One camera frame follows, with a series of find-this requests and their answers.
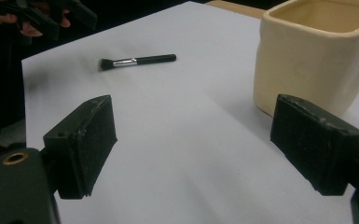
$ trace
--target brush handle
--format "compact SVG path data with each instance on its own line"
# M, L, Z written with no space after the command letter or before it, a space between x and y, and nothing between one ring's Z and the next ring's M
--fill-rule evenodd
M148 64L148 63L168 63L176 60L176 55L174 54L166 54L159 56L151 56L151 57L143 57L136 58L137 64Z

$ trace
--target wooden surface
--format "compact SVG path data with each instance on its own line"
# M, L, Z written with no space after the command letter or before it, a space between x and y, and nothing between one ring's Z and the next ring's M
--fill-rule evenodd
M265 10L255 7L243 6L240 4L230 3L226 1L214 0L206 3L206 5L213 7L220 7L228 11L240 13L246 16L261 19Z

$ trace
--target finger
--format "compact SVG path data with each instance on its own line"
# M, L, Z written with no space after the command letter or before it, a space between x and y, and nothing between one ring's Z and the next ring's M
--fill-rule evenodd
M30 36L30 37L36 37L36 36L42 35L42 33L40 33L38 30L36 30L29 22L24 22L22 24L21 33L23 35Z
M68 28L69 26L71 26L71 22L68 19L66 19L64 14L62 14L62 20L60 26L64 28Z
M6 14L6 16L2 16L2 22L4 23L15 23L17 21L17 16L12 14Z

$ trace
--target brass screw hole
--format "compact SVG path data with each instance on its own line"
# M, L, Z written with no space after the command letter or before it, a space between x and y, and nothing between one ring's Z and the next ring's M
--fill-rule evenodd
M25 161L28 158L28 154L24 152L18 152L11 154L10 156L6 157L3 161L4 165L14 165Z

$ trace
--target brush bristles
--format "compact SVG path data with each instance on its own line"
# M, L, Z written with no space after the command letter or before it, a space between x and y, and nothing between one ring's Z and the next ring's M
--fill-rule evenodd
M108 59L101 59L99 62L99 71L106 71L114 68L113 61Z

